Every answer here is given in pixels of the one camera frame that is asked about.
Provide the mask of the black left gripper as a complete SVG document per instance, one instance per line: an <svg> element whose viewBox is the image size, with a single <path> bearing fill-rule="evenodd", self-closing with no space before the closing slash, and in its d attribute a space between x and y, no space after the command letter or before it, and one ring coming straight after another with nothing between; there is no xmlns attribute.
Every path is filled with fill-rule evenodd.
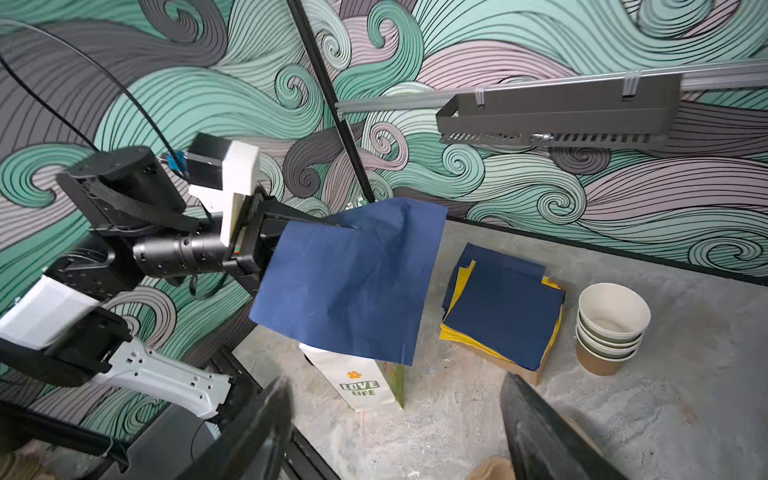
<svg viewBox="0 0 768 480"><path fill-rule="evenodd" d="M263 188L247 196L230 246L230 276L256 294L281 235L290 221L331 225L278 201Z"/></svg>

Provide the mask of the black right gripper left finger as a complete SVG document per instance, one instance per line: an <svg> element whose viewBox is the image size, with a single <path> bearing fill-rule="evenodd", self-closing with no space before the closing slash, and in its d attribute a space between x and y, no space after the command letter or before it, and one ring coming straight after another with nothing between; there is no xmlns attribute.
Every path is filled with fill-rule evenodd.
<svg viewBox="0 0 768 480"><path fill-rule="evenodd" d="M180 479L277 479L292 432L290 380L279 376L246 405Z"/></svg>

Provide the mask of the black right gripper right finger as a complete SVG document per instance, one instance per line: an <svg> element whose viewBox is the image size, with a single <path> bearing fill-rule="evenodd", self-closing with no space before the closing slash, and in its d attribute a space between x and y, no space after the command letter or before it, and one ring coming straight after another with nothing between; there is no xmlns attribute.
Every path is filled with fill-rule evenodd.
<svg viewBox="0 0 768 480"><path fill-rule="evenodd" d="M506 375L500 406L516 478L625 477L519 375Z"/></svg>

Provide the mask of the dark blue paper napkin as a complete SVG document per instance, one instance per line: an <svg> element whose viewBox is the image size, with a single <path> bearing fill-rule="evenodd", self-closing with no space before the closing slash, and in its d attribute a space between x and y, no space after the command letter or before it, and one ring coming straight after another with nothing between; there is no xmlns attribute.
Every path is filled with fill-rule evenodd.
<svg viewBox="0 0 768 480"><path fill-rule="evenodd" d="M250 319L315 348L412 365L447 213L393 198L288 222Z"/></svg>

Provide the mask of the white paper takeout bag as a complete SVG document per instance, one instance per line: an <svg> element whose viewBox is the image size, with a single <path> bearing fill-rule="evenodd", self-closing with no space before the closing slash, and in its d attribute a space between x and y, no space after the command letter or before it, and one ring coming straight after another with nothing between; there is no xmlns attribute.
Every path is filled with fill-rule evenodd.
<svg viewBox="0 0 768 480"><path fill-rule="evenodd" d="M315 348L299 348L356 412L394 411L404 406L403 365Z"/></svg>

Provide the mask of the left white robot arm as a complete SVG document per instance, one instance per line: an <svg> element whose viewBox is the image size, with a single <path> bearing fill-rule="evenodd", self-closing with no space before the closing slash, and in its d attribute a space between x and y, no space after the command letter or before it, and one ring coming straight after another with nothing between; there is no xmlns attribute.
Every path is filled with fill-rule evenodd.
<svg viewBox="0 0 768 480"><path fill-rule="evenodd" d="M106 303L147 277L177 284L208 273L255 294L285 226L309 215L250 181L233 212L188 216L145 146L97 152L57 181L91 228L2 316L2 362L54 386L127 388L217 425L232 422L255 393L242 375L210 373L161 355Z"/></svg>

